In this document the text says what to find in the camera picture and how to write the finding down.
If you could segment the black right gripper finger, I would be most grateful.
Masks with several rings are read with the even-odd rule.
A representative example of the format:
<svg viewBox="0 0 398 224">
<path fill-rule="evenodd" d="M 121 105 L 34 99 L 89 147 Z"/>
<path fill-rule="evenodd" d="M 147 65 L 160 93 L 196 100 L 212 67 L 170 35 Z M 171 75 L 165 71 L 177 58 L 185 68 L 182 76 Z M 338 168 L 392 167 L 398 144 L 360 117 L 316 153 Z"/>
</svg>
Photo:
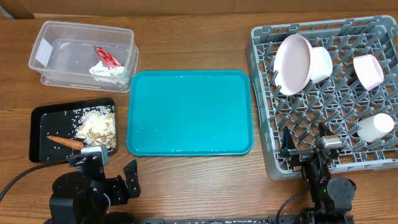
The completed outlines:
<svg viewBox="0 0 398 224">
<path fill-rule="evenodd" d="M 324 122 L 319 122 L 318 130 L 319 130 L 320 137 L 334 135 L 334 133 L 326 126 L 326 124 Z"/>
<path fill-rule="evenodd" d="M 288 150 L 293 150 L 293 149 L 296 149 L 296 147 L 295 147 L 295 143 L 292 139 L 290 129 L 287 126 L 284 126 L 281 151 L 288 151 Z"/>
</svg>

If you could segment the white cup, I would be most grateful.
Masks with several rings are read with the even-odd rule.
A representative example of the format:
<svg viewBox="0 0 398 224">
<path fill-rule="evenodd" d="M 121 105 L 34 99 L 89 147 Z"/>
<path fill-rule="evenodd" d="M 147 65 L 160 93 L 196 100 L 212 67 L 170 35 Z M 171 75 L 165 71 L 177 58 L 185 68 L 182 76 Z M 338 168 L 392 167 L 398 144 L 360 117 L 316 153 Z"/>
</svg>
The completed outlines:
<svg viewBox="0 0 398 224">
<path fill-rule="evenodd" d="M 369 118 L 363 119 L 358 123 L 360 129 L 358 136 L 366 142 L 374 142 L 390 133 L 394 127 L 394 120 L 385 113 L 379 113 Z"/>
</svg>

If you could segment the carrot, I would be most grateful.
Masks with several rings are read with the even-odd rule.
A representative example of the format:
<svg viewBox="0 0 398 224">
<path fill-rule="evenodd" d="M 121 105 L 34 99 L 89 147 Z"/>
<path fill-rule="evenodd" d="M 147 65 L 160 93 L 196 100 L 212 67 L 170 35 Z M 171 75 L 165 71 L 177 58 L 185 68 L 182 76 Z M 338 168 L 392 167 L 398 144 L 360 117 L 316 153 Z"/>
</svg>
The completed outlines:
<svg viewBox="0 0 398 224">
<path fill-rule="evenodd" d="M 77 150 L 77 151 L 82 150 L 84 148 L 84 146 L 85 146 L 80 141 L 76 141 L 76 140 L 73 140 L 73 139 L 62 138 L 62 137 L 59 137 L 59 136 L 47 136 L 47 139 L 49 139 L 51 141 L 54 141 L 54 142 L 57 142 L 57 143 L 59 143 L 59 144 L 61 144 L 63 146 L 72 148 L 72 149 Z"/>
</svg>

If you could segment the rice and peanuts food waste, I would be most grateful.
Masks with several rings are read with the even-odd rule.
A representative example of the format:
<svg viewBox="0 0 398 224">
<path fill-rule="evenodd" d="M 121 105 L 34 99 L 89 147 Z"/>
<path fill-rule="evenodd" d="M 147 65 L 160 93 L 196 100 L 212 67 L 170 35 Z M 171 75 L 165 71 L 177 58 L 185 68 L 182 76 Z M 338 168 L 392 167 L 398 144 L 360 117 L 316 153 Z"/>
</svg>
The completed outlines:
<svg viewBox="0 0 398 224">
<path fill-rule="evenodd" d="M 56 131 L 52 134 L 47 132 L 45 134 L 46 139 L 47 136 L 59 136 L 80 141 L 85 147 L 105 145 L 108 152 L 115 150 L 118 145 L 116 139 L 116 115 L 112 105 L 56 112 L 53 117 L 62 118 L 67 122 L 66 133 L 62 134 L 60 131 Z"/>
</svg>

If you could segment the white bowl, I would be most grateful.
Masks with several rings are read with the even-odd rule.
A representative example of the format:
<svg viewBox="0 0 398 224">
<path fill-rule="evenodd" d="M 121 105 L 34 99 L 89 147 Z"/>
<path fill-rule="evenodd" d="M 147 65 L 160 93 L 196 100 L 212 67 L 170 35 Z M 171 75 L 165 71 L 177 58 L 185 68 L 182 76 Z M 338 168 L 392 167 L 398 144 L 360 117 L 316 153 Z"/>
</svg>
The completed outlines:
<svg viewBox="0 0 398 224">
<path fill-rule="evenodd" d="M 331 76 L 333 64 L 329 54 L 324 47 L 314 47 L 312 49 L 313 73 L 311 81 L 319 83 Z"/>
</svg>

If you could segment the pink bowl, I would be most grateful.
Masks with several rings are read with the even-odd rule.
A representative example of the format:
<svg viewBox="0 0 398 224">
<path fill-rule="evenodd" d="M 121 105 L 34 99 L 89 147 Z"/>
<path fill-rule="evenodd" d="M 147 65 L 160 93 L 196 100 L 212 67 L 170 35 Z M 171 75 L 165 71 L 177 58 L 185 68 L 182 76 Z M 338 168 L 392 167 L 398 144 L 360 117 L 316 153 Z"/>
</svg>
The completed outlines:
<svg viewBox="0 0 398 224">
<path fill-rule="evenodd" d="M 384 81 L 384 74 L 376 57 L 367 54 L 353 59 L 354 70 L 362 86 L 370 91 Z"/>
</svg>

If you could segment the pink plate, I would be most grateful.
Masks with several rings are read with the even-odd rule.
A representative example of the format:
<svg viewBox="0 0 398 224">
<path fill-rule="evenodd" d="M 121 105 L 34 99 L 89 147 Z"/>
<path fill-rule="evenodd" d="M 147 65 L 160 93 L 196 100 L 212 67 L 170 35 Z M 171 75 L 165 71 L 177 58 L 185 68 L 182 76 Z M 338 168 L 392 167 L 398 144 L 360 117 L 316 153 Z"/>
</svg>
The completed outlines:
<svg viewBox="0 0 398 224">
<path fill-rule="evenodd" d="M 305 88 L 313 72 L 312 46 L 301 35 L 288 36 L 275 55 L 275 85 L 283 95 L 291 96 Z"/>
</svg>

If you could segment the white tissue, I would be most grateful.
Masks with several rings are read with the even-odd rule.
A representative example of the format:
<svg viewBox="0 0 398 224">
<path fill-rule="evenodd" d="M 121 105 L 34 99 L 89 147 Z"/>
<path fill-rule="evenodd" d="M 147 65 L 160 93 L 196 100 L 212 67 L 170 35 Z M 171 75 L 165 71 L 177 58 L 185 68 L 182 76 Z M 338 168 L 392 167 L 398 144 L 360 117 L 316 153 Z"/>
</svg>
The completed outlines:
<svg viewBox="0 0 398 224">
<path fill-rule="evenodd" d="M 117 66 L 109 69 L 103 62 L 98 62 L 89 69 L 89 73 L 93 75 L 95 81 L 108 83 L 122 83 L 123 66 Z"/>
</svg>

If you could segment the red snack wrapper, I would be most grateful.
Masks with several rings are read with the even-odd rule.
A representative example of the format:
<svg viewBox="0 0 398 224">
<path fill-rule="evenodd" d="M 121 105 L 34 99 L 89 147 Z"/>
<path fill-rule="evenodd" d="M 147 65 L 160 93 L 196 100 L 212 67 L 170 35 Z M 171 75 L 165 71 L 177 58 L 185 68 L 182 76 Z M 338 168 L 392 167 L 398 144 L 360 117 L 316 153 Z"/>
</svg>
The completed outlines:
<svg viewBox="0 0 398 224">
<path fill-rule="evenodd" d="M 97 57 L 103 64 L 110 70 L 121 67 L 122 64 L 114 58 L 111 54 L 105 51 L 102 47 L 94 46 L 94 50 L 96 52 Z"/>
</svg>

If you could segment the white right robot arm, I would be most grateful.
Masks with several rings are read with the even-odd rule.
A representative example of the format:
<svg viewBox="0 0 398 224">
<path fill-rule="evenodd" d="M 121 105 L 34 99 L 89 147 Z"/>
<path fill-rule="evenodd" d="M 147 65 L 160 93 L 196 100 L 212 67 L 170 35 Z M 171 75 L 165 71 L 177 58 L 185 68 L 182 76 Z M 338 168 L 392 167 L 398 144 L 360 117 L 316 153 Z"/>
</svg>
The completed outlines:
<svg viewBox="0 0 398 224">
<path fill-rule="evenodd" d="M 336 159 L 343 143 L 327 128 L 325 123 L 318 124 L 320 139 L 318 145 L 307 150 L 296 150 L 288 127 L 284 127 L 281 156 L 290 159 L 292 167 L 301 167 L 302 178 L 307 181 L 308 189 L 289 198 L 279 208 L 275 216 L 276 223 L 353 223 L 353 217 L 346 213 L 352 209 L 356 184 L 344 177 L 332 177 L 328 163 Z M 282 216 L 286 205 L 294 199 L 309 193 L 312 208 L 303 208 L 300 214 Z"/>
</svg>

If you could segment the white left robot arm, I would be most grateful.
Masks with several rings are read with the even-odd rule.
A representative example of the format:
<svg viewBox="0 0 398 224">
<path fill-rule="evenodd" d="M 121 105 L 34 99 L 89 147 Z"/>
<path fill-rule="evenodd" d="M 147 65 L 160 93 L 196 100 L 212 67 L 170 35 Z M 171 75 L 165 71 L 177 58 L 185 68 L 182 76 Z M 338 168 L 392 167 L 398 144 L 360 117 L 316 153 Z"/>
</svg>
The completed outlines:
<svg viewBox="0 0 398 224">
<path fill-rule="evenodd" d="M 140 196 L 135 159 L 123 168 L 125 179 L 120 175 L 107 179 L 99 158 L 72 159 L 70 165 L 76 171 L 60 176 L 52 185 L 51 217 L 45 224 L 134 223 L 132 213 L 109 209 Z"/>
</svg>

